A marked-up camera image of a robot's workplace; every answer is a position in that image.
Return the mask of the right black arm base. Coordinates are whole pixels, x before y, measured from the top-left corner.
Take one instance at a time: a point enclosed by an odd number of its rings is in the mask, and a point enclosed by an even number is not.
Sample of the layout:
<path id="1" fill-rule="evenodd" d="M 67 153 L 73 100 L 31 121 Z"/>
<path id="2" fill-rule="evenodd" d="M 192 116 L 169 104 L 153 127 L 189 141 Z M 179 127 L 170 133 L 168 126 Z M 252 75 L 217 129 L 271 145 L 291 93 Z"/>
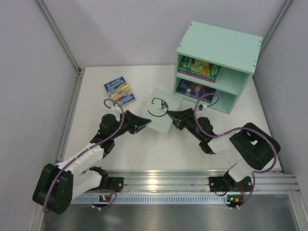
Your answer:
<path id="1" fill-rule="evenodd" d="M 244 177 L 236 182 L 227 171 L 223 176 L 209 177 L 210 191 L 214 193 L 228 192 L 250 192 L 253 188 L 253 181 L 250 176 Z"/>

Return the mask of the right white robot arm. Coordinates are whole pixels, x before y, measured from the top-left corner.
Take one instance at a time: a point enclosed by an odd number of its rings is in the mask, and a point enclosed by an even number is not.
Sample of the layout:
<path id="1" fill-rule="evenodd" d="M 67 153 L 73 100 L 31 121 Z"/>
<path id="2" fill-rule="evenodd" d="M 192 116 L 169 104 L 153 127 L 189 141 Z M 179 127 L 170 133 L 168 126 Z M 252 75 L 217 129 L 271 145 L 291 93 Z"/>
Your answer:
<path id="1" fill-rule="evenodd" d="M 239 130 L 216 135 L 207 117 L 196 118 L 193 109 L 184 111 L 167 111 L 173 125 L 179 129 L 187 129 L 197 140 L 206 154 L 218 154 L 223 151 L 236 151 L 241 156 L 222 177 L 222 181 L 230 186 L 242 181 L 245 177 L 261 172 L 271 161 L 277 161 L 281 150 L 279 143 L 253 123 L 246 123 Z"/>

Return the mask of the purple 117-storey treehouse book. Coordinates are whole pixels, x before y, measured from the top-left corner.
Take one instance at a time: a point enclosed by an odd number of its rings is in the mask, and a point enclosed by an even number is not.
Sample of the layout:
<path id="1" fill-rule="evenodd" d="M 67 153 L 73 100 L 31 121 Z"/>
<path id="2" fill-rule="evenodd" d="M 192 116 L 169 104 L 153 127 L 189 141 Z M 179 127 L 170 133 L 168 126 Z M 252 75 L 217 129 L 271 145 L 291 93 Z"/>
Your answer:
<path id="1" fill-rule="evenodd" d="M 183 70 L 178 70 L 178 73 L 181 73 L 181 74 L 184 74 L 184 75 L 188 75 L 188 76 L 191 76 L 191 77 L 195 77 L 195 78 L 198 78 L 198 79 L 202 79 L 202 80 L 205 80 L 205 81 L 208 81 L 208 82 L 211 82 L 211 83 L 215 83 L 216 82 L 215 79 L 212 79 L 210 77 L 198 75 L 198 74 L 187 72 L 187 71 L 183 71 Z"/>

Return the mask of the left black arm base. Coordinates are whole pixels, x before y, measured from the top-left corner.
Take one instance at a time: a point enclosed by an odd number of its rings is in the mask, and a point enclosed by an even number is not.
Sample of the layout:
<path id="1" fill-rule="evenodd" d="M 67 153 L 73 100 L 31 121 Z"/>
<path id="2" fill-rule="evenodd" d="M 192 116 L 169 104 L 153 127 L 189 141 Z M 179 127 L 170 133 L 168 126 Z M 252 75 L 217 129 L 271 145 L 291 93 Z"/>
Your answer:
<path id="1" fill-rule="evenodd" d="M 123 186 L 123 177 L 102 177 L 100 185 L 96 188 L 89 189 L 88 192 L 112 190 L 118 193 L 123 189 Z"/>

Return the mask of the pale green booklet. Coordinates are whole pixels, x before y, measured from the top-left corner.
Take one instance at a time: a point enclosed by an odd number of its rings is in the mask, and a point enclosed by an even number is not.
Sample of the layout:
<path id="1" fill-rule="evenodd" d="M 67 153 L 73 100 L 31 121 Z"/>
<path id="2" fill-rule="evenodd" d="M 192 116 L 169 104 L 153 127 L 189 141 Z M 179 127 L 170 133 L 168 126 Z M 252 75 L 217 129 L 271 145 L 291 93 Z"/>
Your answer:
<path id="1" fill-rule="evenodd" d="M 167 115 L 167 111 L 177 111 L 181 101 L 181 97 L 155 88 L 141 116 L 151 120 L 151 123 L 147 125 L 149 128 L 168 134 L 172 119 Z"/>

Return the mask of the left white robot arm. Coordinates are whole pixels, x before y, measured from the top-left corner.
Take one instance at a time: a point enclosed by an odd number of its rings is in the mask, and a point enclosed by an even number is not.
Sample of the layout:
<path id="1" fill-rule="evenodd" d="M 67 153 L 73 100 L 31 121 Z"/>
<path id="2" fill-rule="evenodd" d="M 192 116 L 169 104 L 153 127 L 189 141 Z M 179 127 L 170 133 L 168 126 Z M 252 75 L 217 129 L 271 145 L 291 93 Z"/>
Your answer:
<path id="1" fill-rule="evenodd" d="M 119 119 L 113 114 L 105 114 L 97 133 L 80 153 L 63 162 L 47 164 L 42 169 L 32 195 L 33 202 L 41 205 L 43 212 L 60 215 L 73 199 L 88 191 L 117 193 L 108 172 L 94 164 L 110 154 L 116 138 L 127 132 L 134 135 L 150 122 L 150 119 L 136 116 L 129 110 Z"/>

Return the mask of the blue treehouse book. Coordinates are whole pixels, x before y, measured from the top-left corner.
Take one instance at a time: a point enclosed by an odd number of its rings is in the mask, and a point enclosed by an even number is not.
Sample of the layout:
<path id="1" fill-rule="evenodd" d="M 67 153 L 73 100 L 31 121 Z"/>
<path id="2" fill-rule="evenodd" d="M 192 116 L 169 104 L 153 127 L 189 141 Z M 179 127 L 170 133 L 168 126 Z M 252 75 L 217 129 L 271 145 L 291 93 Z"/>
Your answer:
<path id="1" fill-rule="evenodd" d="M 109 98 L 118 102 L 121 106 L 136 101 L 135 94 L 132 92 L 124 77 L 119 77 L 105 83 L 104 88 Z"/>

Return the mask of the green 104-storey treehouse book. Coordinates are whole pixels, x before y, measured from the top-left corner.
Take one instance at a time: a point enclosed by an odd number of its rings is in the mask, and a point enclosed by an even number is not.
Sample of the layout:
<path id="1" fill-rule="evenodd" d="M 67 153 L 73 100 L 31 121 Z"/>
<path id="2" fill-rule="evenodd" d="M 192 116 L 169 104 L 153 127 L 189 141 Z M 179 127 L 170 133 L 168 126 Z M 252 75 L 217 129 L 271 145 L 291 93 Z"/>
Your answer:
<path id="1" fill-rule="evenodd" d="M 179 71 L 197 74 L 198 76 L 207 76 L 212 79 L 218 76 L 220 68 L 220 65 L 211 64 L 188 56 L 183 56 L 178 66 Z"/>

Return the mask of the dark galaxy cover book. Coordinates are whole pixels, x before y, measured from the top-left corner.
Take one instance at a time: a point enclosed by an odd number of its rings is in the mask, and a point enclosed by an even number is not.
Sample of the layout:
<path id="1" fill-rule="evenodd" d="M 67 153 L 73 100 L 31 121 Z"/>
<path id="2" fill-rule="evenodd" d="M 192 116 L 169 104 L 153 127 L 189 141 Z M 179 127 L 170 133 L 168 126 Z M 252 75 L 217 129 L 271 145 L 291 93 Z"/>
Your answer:
<path id="1" fill-rule="evenodd" d="M 211 87 L 181 79 L 176 92 L 199 99 L 205 94 L 215 93 L 216 90 Z"/>

